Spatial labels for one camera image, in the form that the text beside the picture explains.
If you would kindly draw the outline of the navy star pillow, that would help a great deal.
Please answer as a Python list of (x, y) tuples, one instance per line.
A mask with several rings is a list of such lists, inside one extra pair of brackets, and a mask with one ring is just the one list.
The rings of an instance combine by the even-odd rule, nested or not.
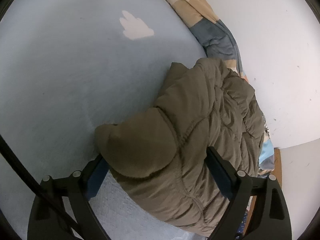
[(242, 222), (240, 223), (240, 226), (237, 230), (235, 239), (239, 240), (242, 239), (244, 234), (245, 234), (245, 228), (246, 228), (246, 223), (247, 223), (247, 219), (248, 219), (248, 210), (245, 211)]

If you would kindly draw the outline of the light blue cloud bedsheet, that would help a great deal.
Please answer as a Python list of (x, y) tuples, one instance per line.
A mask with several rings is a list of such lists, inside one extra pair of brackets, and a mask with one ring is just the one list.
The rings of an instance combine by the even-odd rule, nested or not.
[(165, 0), (14, 0), (1, 20), (1, 135), (37, 180), (95, 157), (94, 130), (148, 109), (205, 52)]

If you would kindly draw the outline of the olive puffer hooded jacket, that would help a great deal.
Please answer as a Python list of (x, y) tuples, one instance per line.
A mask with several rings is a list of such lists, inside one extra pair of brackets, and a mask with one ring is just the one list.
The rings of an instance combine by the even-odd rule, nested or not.
[(209, 236), (228, 206), (205, 165), (213, 147), (258, 174), (264, 120), (253, 87), (220, 59), (173, 63), (152, 107), (95, 130), (97, 148), (130, 198), (157, 219)]

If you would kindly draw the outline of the patchwork cartoon quilt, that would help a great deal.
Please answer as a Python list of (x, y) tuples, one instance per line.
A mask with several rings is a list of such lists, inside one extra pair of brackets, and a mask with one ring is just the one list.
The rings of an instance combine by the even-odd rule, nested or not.
[(253, 87), (244, 75), (236, 41), (206, 0), (166, 0), (206, 57), (193, 68), (173, 63), (155, 104), (138, 117), (138, 176), (178, 158), (183, 175), (203, 167), (213, 146), (236, 169), (265, 178), (274, 152)]

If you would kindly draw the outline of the wooden headboard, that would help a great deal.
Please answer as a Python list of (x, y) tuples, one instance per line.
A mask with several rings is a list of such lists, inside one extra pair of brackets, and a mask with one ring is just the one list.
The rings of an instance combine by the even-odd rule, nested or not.
[(288, 212), (282, 193), (282, 165), (280, 149), (274, 150), (274, 169), (265, 178), (253, 178), (252, 200), (246, 211), (246, 220), (240, 239), (253, 239), (255, 233), (264, 232), (268, 224), (285, 224)]

